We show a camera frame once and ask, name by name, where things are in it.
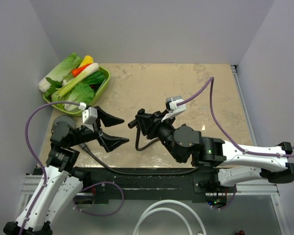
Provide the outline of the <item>grey shower head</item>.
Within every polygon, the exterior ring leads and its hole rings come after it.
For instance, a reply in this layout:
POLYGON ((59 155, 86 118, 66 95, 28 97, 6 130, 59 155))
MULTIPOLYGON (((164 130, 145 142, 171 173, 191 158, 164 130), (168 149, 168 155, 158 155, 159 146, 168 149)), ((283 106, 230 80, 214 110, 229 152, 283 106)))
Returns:
POLYGON ((71 127, 75 128, 76 127, 76 122, 75 119, 69 115, 61 115, 58 116, 52 123, 52 126, 55 126, 59 122, 65 122, 69 124, 71 127))

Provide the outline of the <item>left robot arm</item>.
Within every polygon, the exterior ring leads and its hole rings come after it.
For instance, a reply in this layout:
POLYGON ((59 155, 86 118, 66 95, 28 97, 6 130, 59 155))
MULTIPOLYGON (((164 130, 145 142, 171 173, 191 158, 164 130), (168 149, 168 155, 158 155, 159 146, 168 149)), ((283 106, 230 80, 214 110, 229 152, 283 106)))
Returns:
POLYGON ((51 130, 51 150, 43 167, 42 178, 29 203, 15 221, 6 223, 6 235, 50 235, 51 225, 80 192, 87 192, 92 180, 86 172, 74 168, 79 151, 73 146, 97 140, 111 152, 129 140, 110 136, 101 126, 119 125, 124 120, 103 111, 99 106, 81 103, 82 125, 75 128, 65 121, 55 123, 51 130))

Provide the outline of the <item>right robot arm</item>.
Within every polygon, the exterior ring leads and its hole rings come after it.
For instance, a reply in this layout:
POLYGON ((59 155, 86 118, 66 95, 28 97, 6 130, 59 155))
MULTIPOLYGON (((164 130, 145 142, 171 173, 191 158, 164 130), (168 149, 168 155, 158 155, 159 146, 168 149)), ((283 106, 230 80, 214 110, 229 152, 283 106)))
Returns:
POLYGON ((204 137, 185 124, 174 128, 172 124, 182 112, 184 109, 177 108, 147 114, 140 109, 128 127, 136 127, 149 140, 158 138, 178 163, 186 163, 191 158, 192 166, 197 168, 219 166, 218 175, 208 181, 213 192, 262 178, 274 184, 294 181, 294 164, 285 157, 289 152, 285 144, 261 148, 260 155, 253 155, 254 146, 235 146, 229 141, 204 137))

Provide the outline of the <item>black angle valve fitting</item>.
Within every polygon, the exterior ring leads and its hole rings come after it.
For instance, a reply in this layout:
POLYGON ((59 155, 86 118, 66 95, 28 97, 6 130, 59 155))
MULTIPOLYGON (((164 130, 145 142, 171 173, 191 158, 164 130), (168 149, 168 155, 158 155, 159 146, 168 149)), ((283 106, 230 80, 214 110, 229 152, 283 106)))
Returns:
POLYGON ((140 128, 139 122, 137 121, 137 119, 132 120, 131 122, 128 123, 128 127, 130 129, 136 127, 136 128, 140 128))

